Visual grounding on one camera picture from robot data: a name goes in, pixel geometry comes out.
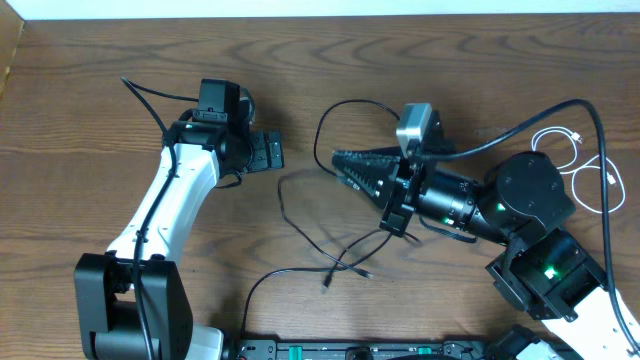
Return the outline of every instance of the coiled white cable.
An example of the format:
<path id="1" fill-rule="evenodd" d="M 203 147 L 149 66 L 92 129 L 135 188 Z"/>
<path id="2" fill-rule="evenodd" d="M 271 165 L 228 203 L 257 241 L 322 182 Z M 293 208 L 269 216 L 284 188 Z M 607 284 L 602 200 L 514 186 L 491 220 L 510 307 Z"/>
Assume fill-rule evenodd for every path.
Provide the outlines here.
<path id="1" fill-rule="evenodd" d="M 564 136 L 567 137 L 567 139 L 569 139 L 569 141 L 571 142 L 571 145 L 573 145 L 573 160 L 571 160 L 569 163 L 562 165 L 562 166 L 558 166 L 557 169 L 563 169 L 566 168 L 568 166 L 573 165 L 576 160 L 578 159 L 578 146 L 576 145 L 576 142 L 578 143 L 582 143 L 582 138 L 580 137 L 580 134 L 578 134 L 577 132 L 571 131 L 570 129 L 567 129 L 566 127 L 562 127 L 562 126 L 551 126 L 548 128 L 544 128 L 538 132 L 536 132 L 533 137 L 531 138 L 531 150 L 536 151 L 537 147 L 538 147 L 538 142 L 540 141 L 540 139 L 542 139 L 545 135 L 548 134 L 553 134 L 553 133 L 557 133 L 557 134 L 562 134 Z M 580 198 L 578 197 L 578 194 L 576 193 L 576 176 L 578 175 L 578 173 L 582 170 L 585 169 L 600 169 L 600 167 L 598 166 L 594 166 L 594 165 L 590 165 L 592 162 L 594 162 L 596 159 L 598 159 L 600 157 L 600 155 L 596 155 L 594 157 L 592 157 L 589 161 L 587 161 L 586 163 L 584 163 L 583 165 L 577 167 L 574 170 L 570 170 L 570 171 L 561 171 L 560 174 L 562 175 L 569 175 L 571 174 L 571 192 L 573 193 L 573 197 L 576 199 L 576 201 L 582 205 L 585 209 L 594 212 L 596 214 L 602 214 L 602 211 L 593 209 L 592 207 L 590 207 L 589 205 L 585 204 L 582 200 L 580 200 Z M 620 183 L 620 190 L 622 191 L 622 199 L 620 199 L 620 203 L 618 203 L 618 205 L 614 208 L 612 208 L 611 210 L 609 210 L 609 213 L 612 213 L 616 210 L 618 210 L 622 204 L 624 204 L 626 198 L 627 198 L 627 194 L 626 191 L 624 189 L 624 182 L 622 181 L 622 177 L 620 176 L 620 172 L 618 171 L 618 167 L 616 167 L 616 165 L 613 163 L 613 161 L 611 161 L 611 159 L 609 159 L 607 157 L 607 162 L 611 165 L 611 167 L 613 168 L 614 172 L 615 172 L 615 177 L 613 175 L 611 175 L 610 173 L 607 172 L 607 180 L 609 181 L 609 184 L 611 185 L 615 185 L 617 182 Z"/>

